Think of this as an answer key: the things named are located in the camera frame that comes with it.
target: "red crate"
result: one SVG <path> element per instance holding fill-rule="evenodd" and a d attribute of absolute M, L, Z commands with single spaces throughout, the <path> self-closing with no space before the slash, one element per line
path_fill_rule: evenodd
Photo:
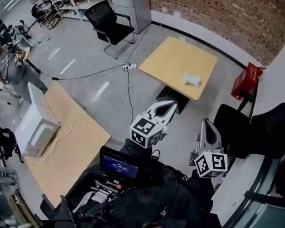
<path fill-rule="evenodd" d="M 249 63 L 244 71 L 236 78 L 232 88 L 231 94 L 236 99 L 241 99 L 242 97 L 238 95 L 238 90 L 243 89 L 250 92 L 257 85 L 257 79 L 261 76 L 263 71 L 257 66 Z"/>

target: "concrete floor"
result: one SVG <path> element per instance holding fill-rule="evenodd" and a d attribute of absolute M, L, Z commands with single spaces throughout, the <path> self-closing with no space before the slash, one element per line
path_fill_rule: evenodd
<path fill-rule="evenodd" d="M 121 55 L 118 60 L 115 60 L 103 53 L 103 48 L 107 43 L 99 40 L 92 28 L 88 21 L 80 22 L 77 19 L 62 19 L 50 31 L 46 27 L 40 28 L 38 24 L 35 24 L 30 31 L 33 36 L 31 43 L 36 43 L 39 40 L 42 40 L 43 43 L 41 46 L 38 43 L 36 44 L 29 56 L 30 61 L 42 72 L 50 76 L 74 78 L 92 74 L 126 61 L 139 66 L 168 36 L 176 38 L 183 36 L 162 28 L 157 38 L 151 44 L 160 27 L 150 25 L 139 35 L 135 35 L 136 43 L 134 45 L 125 41 L 119 43 L 114 48 L 114 51 L 119 51 Z M 211 48 L 188 37 L 185 37 L 185 40 L 218 58 L 200 99 L 195 102 L 190 101 L 185 111 L 201 111 L 213 121 L 221 104 L 228 104 L 238 108 L 240 101 L 232 97 L 230 92 L 235 78 L 243 69 Z M 61 74 L 62 70 L 73 60 L 73 64 Z M 52 83 L 52 80 L 45 75 L 41 75 L 40 79 L 47 86 L 50 86 Z M 59 81 L 65 90 L 114 139 L 124 142 L 126 138 L 129 138 L 131 110 L 124 106 L 121 97 L 127 82 L 126 72 L 118 68 L 108 75 L 67 85 L 67 83 L 71 82 L 74 82 L 74 80 Z M 107 87 L 100 94 L 99 89 L 103 90 L 104 85 Z M 130 94 L 134 111 L 142 113 L 155 103 L 155 98 L 163 87 L 162 83 L 145 75 L 138 69 L 133 70 Z M 130 106 L 127 94 L 124 94 L 124 97 L 126 104 Z M 0 125 L 8 127 L 13 131 L 20 123 L 16 105 L 7 105 L 0 99 L 2 113 Z M 21 105 L 19 109 L 20 117 L 24 115 L 28 107 L 29 105 L 25 102 Z M 248 104 L 242 112 L 248 114 L 250 107 L 251 105 Z M 156 145 L 156 149 L 161 151 L 161 162 L 171 165 L 190 176 L 192 170 L 189 166 L 190 152 L 196 147 L 196 139 L 200 132 L 202 119 L 203 117 L 200 113 L 187 112 L 169 124 L 168 136 Z M 33 213 L 44 219 L 45 217 L 39 209 L 42 201 L 42 191 L 34 180 L 27 164 L 20 164 L 18 157 L 13 155 L 13 157 L 8 159 L 7 165 L 18 170 L 21 194 L 28 207 Z"/>

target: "small screen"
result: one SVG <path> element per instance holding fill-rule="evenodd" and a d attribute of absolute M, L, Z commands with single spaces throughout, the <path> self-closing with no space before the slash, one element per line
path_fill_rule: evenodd
<path fill-rule="evenodd" d="M 103 156 L 103 166 L 102 167 L 105 170 L 114 171 L 118 174 L 131 177 L 131 178 L 135 178 L 137 171 L 138 171 L 138 167 L 129 165 L 122 161 L 117 161 L 105 155 Z"/>

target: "light wood tabletop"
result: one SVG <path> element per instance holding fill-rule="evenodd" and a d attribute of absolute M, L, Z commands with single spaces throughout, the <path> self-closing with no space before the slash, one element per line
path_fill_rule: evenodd
<path fill-rule="evenodd" d="M 69 121 L 73 130 L 57 143 L 54 153 L 48 157 L 56 141 L 70 131 L 69 123 L 60 123 L 61 127 L 41 158 L 25 156 L 25 160 L 41 190 L 56 207 L 61 201 L 60 195 L 67 194 L 111 136 L 68 95 L 59 83 L 52 84 L 45 98 L 55 118 Z"/>
<path fill-rule="evenodd" d="M 216 61 L 214 55 L 179 39 L 168 37 L 139 69 L 189 99 L 198 100 Z M 199 76 L 200 86 L 183 85 L 185 73 Z"/>

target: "table base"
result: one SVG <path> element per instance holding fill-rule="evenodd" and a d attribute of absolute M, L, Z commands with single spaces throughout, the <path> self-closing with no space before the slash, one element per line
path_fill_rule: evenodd
<path fill-rule="evenodd" d="M 176 113 L 180 114 L 190 99 L 188 97 L 182 95 L 181 93 L 177 92 L 176 90 L 171 89 L 168 86 L 165 86 L 164 89 L 156 97 L 156 100 L 158 100 L 158 101 L 168 101 L 168 100 L 176 101 L 177 102 Z"/>

